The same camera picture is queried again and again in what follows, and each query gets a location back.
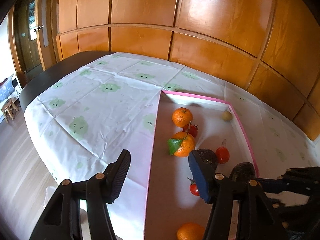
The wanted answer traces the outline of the large orange mandarin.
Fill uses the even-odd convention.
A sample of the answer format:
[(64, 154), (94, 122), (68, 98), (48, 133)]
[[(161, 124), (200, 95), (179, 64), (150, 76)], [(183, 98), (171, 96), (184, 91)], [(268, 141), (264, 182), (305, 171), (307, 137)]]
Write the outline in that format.
[(176, 233), (178, 240), (202, 240), (205, 228), (197, 223), (184, 223)]

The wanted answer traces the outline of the red cherry tomato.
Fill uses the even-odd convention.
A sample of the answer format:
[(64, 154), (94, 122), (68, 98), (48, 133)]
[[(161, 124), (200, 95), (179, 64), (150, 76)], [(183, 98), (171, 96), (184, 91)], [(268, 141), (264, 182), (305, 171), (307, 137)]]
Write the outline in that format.
[(199, 191), (198, 191), (198, 188), (197, 188), (197, 185), (195, 183), (195, 180), (194, 178), (188, 178), (188, 180), (190, 181), (190, 185), (189, 185), (189, 190), (191, 192), (191, 194), (195, 195), (195, 196), (199, 196)]

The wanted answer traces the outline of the orange mandarin with leaf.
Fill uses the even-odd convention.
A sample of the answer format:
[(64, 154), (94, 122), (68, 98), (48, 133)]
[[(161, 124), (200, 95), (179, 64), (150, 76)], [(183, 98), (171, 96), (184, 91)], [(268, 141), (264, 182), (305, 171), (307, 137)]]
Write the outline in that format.
[(195, 149), (195, 139), (187, 132), (177, 132), (167, 141), (169, 154), (176, 157), (187, 157)]

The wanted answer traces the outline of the small yellow-brown longan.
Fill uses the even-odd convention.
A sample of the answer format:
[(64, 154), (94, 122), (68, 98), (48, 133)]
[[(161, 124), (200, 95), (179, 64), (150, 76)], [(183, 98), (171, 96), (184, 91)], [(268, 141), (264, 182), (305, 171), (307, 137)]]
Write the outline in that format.
[(221, 119), (223, 121), (231, 121), (233, 119), (233, 115), (230, 111), (224, 111), (222, 114), (221, 114)]

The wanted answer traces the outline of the red tomato with stem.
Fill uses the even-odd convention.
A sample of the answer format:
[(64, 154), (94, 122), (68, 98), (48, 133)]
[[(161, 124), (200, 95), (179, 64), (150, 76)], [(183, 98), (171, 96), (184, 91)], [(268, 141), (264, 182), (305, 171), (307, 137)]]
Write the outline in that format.
[(184, 128), (183, 128), (184, 132), (188, 132), (194, 138), (197, 137), (198, 130), (199, 130), (199, 128), (198, 128), (197, 125), (185, 125)]

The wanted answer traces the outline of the dark brown passion fruit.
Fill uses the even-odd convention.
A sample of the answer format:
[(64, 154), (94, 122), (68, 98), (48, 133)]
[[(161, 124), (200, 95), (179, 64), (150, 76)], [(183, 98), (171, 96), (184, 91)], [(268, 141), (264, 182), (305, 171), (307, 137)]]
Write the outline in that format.
[(241, 183), (247, 183), (253, 178), (255, 178), (255, 169), (250, 162), (243, 162), (235, 165), (229, 176), (231, 181)]

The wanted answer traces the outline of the white green-patterned tablecloth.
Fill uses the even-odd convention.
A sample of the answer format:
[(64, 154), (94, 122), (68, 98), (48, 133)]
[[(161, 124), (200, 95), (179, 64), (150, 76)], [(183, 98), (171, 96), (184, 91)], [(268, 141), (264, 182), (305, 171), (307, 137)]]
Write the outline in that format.
[[(291, 167), (319, 165), (319, 143), (245, 90), (184, 65), (115, 53), (82, 63), (46, 84), (24, 112), (33, 144), (57, 182), (91, 178), (131, 152), (120, 197), (108, 206), (123, 239), (175, 239), (186, 222), (206, 225), (210, 206), (191, 194), (187, 158), (168, 152), (178, 128), (172, 113), (189, 109), (197, 148), (225, 144), (228, 176), (255, 160), (259, 176), (277, 178)], [(221, 114), (230, 111), (231, 121)]]

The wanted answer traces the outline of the small wooden stool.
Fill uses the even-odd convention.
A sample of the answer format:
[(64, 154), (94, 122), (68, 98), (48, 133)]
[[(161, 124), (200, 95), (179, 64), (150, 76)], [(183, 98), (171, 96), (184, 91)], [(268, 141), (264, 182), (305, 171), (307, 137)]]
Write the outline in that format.
[(8, 124), (9, 120), (14, 120), (15, 115), (19, 111), (19, 107), (15, 104), (13, 98), (8, 99), (2, 106), (1, 111), (4, 115), (4, 120)]

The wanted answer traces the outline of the wooden door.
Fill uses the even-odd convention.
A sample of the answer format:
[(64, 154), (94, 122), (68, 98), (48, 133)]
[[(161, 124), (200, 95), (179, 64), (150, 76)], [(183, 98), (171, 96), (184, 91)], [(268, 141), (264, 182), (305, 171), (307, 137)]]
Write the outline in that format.
[(58, 61), (56, 13), (56, 0), (16, 0), (9, 11), (9, 47), (22, 86)]

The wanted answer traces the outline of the wooden cabinet wall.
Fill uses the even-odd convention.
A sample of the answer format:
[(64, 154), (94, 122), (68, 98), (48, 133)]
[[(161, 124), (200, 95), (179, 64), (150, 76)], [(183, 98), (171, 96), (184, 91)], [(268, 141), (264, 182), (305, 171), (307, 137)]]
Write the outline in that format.
[(53, 0), (56, 52), (128, 52), (247, 90), (319, 136), (319, 23), (303, 0)]

